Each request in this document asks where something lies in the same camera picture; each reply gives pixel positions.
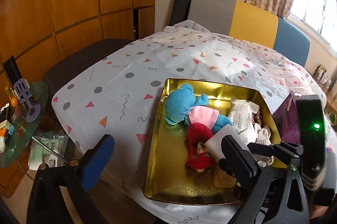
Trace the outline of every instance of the blue stuffed animal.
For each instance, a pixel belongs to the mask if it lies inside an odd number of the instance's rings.
[[[225,125],[232,125],[228,117],[220,114],[218,110],[205,107],[208,103],[206,94],[196,99],[193,87],[190,84],[183,84],[168,95],[164,106],[165,120],[170,125],[176,125],[183,120],[187,125],[201,123],[210,128],[214,134]]]

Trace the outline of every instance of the gold box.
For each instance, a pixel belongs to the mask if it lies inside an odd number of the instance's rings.
[[[165,121],[164,103],[171,91],[182,84],[193,86],[194,94],[205,93],[209,107],[218,109],[227,115],[232,96],[237,99],[252,101],[260,106],[263,126],[271,131],[271,142],[281,142],[276,125],[264,101],[257,90],[208,81],[195,81],[168,78],[165,82],[154,124],[147,173],[143,188],[148,199],[183,205],[218,205],[237,202],[233,198],[233,188],[218,188],[214,186],[214,169],[209,168],[204,173],[188,168],[185,163],[188,158],[186,125],[180,122],[169,125]],[[285,167],[274,159],[274,167]]]

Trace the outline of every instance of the window sill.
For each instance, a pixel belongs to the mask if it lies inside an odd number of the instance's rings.
[[[326,52],[328,52],[331,56],[337,59],[337,52],[333,50],[330,44],[317,31],[315,31],[307,24],[303,23],[297,16],[292,13],[289,14],[287,21],[300,29],[302,32],[304,32],[309,37],[309,39],[315,40]]]

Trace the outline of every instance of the wooden floor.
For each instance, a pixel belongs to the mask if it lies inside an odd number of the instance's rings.
[[[36,172],[28,171],[28,173],[34,177]],[[4,202],[20,224],[26,224],[26,211],[32,186],[32,180],[25,176],[14,195],[9,199],[4,199]],[[82,224],[67,189],[61,187],[61,190],[73,222]],[[156,220],[154,215],[107,182],[99,180],[95,188],[90,189],[88,192],[97,208],[111,224],[153,224]]]

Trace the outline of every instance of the purple box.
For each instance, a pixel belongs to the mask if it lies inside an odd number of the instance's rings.
[[[301,143],[298,124],[296,99],[299,96],[292,91],[273,114],[281,140],[290,143]]]

